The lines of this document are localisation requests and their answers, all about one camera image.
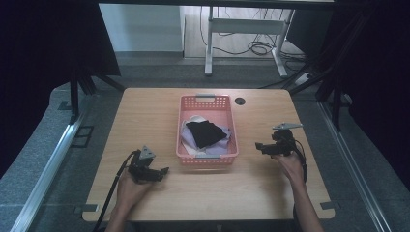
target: black cloth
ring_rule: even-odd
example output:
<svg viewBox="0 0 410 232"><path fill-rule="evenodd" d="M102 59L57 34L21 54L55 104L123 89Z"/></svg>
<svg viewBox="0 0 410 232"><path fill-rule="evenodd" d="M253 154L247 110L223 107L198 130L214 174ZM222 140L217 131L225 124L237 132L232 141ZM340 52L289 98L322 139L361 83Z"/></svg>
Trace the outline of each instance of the black cloth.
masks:
<svg viewBox="0 0 410 232"><path fill-rule="evenodd" d="M188 129L192 133L198 148L204 148L220 141L227 136L221 128L215 124L210 123L208 120L203 122L190 122L187 123Z"/></svg>

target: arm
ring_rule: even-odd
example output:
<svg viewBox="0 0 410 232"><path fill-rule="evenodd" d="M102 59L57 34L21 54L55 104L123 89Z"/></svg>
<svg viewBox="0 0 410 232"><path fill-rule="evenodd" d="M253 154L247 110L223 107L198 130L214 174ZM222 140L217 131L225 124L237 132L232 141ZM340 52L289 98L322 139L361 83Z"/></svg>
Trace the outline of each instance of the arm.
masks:
<svg viewBox="0 0 410 232"><path fill-rule="evenodd" d="M117 203L111 212L111 218L105 232L124 231L127 216L151 187L152 183L136 184L128 169L124 169L117 188Z"/></svg>
<svg viewBox="0 0 410 232"><path fill-rule="evenodd" d="M307 186L304 182L304 171L295 152L288 157L273 156L278 161L283 173L289 179L295 200L296 214L304 232L324 231L320 224L319 217L314 211L308 196Z"/></svg>

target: round hole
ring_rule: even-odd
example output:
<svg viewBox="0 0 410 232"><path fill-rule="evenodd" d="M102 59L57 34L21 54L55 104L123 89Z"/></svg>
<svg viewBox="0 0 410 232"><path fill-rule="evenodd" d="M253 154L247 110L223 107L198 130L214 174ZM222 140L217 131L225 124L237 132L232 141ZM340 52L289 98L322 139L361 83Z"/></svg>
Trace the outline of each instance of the round hole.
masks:
<svg viewBox="0 0 410 232"><path fill-rule="evenodd" d="M245 104L245 100L243 98L236 98L235 103L237 103L239 105L243 105L243 104Z"/></svg>

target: gray floor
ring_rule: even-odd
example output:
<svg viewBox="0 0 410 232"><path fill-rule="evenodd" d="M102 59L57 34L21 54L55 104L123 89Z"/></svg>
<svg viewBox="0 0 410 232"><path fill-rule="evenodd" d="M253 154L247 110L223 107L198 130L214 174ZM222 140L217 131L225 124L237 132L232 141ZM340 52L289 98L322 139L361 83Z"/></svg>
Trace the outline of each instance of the gray floor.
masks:
<svg viewBox="0 0 410 232"><path fill-rule="evenodd" d="M272 60L217 59L212 77L204 76L203 59L119 57L118 60L123 76L113 78L127 87L260 88L280 81ZM92 111L83 122L83 126L94 126L92 139L86 148L71 148L66 154L30 231L91 231L94 226L82 220L80 210L87 199L122 97L111 86L98 79L95 81L98 92L93 97ZM9 231L14 225L69 122L71 112L58 109L61 102L70 100L69 88L69 85L64 85L53 91L43 120L0 182L0 231ZM317 85L309 87L295 95L293 102L336 206L336 216L323 220L323 225L327 231L377 231L317 106L314 98L316 89ZM347 108L341 110L340 124L346 143L392 231L410 231L409 191L354 123ZM82 142L77 139L73 144ZM275 231L273 227L276 226L276 231L286 231L289 223L231 221L226 228L235 227L234 231ZM214 225L215 222L139 224L145 231L198 231L195 230L198 226L201 231L217 231Z"/></svg>

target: wall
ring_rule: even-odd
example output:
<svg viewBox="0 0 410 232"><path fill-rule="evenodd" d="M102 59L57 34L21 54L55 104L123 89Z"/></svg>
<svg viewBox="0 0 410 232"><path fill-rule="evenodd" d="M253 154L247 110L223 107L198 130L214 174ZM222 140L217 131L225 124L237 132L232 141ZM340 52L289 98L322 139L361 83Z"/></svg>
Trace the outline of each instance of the wall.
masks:
<svg viewBox="0 0 410 232"><path fill-rule="evenodd" d="M100 4L114 51L184 50L184 8Z"/></svg>

